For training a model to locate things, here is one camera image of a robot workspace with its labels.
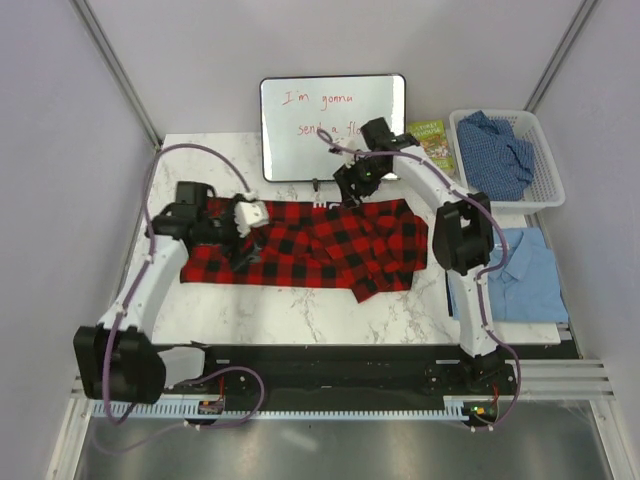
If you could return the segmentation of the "whiteboard with red writing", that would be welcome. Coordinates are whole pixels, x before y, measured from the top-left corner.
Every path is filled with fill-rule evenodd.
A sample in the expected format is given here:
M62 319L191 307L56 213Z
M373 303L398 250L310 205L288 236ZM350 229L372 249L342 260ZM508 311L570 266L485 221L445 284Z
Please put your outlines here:
M400 74L271 77L259 86L262 171L268 182L331 181L340 158L317 135L365 149L361 128L382 117L405 130L406 80Z

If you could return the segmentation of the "folded light blue shirt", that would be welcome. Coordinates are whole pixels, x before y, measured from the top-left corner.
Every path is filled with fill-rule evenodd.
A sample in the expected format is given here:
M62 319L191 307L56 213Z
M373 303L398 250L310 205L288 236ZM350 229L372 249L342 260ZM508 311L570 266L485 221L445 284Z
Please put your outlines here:
M556 259L538 228L508 228L507 259L487 275L493 320L566 323Z

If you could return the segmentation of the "green children's book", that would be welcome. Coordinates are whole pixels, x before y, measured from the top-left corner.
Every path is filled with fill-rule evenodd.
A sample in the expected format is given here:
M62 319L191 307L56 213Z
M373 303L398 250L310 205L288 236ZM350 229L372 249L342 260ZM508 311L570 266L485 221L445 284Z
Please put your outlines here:
M426 155L446 175L451 177L455 173L455 162L442 120L409 123L407 132L420 143Z

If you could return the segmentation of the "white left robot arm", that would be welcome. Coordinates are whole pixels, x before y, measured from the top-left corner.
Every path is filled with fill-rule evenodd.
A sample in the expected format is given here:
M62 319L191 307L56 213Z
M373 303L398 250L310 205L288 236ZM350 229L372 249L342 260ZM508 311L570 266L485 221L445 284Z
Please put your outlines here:
M170 386L186 382L208 393L219 369L194 346L157 346L151 334L171 284L197 246L218 246L233 269L259 259L250 234L268 224L264 202L240 193L209 213L212 186L181 181L173 202L147 225L149 251L129 276L114 303L94 326L80 327L73 339L86 396L103 402L155 403Z

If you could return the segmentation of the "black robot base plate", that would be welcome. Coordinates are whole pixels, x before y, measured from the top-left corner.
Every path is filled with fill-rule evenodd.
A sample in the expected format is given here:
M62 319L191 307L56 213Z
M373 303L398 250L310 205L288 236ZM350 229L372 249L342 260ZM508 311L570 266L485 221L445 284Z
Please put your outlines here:
M506 398L516 375L499 349L476 369L455 346L215 345L201 379L174 391L222 394L233 407L439 407L449 395Z

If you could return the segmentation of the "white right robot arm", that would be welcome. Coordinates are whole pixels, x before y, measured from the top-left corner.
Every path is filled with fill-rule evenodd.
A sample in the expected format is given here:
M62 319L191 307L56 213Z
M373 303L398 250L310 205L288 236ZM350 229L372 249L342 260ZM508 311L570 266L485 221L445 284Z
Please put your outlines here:
M328 133L319 137L329 151L346 157L334 172L342 204L353 208L375 193L382 179L393 174L404 181L435 214L432 252L448 272L460 324L459 345L466 361L458 381L467 392L483 392L494 381L488 363L498 348L493 332L489 290L484 276L497 232L490 200L451 180L411 134L394 134L382 117L362 127L365 151L344 146Z

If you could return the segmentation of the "aluminium frame rail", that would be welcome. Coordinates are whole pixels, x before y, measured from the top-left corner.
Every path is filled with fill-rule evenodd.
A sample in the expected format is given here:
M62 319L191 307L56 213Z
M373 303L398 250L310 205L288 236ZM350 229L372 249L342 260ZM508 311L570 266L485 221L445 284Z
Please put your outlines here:
M79 20L105 63L107 70L114 79L125 102L134 114L146 138L155 150L159 150L162 146L162 138L153 125L147 109L144 107L140 96L119 60L90 2L86 0L70 0L70 5L79 17Z

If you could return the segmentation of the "blue checkered shirt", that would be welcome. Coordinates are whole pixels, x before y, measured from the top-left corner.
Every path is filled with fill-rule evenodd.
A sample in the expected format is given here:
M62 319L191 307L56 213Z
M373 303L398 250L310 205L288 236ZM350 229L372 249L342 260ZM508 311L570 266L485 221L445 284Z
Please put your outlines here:
M483 111L460 120L456 132L468 184L491 201L520 201L534 179L533 145L517 138L508 120Z

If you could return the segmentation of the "red black plaid shirt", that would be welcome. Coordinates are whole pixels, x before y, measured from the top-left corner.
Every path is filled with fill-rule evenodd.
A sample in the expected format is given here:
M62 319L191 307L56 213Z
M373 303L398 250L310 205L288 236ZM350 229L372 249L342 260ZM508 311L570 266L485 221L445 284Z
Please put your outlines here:
M428 225L407 201L349 209L339 204L268 200L269 224L246 243L260 259L233 270L219 246L197 246L183 283L348 289L362 303L378 293L406 291L426 268Z

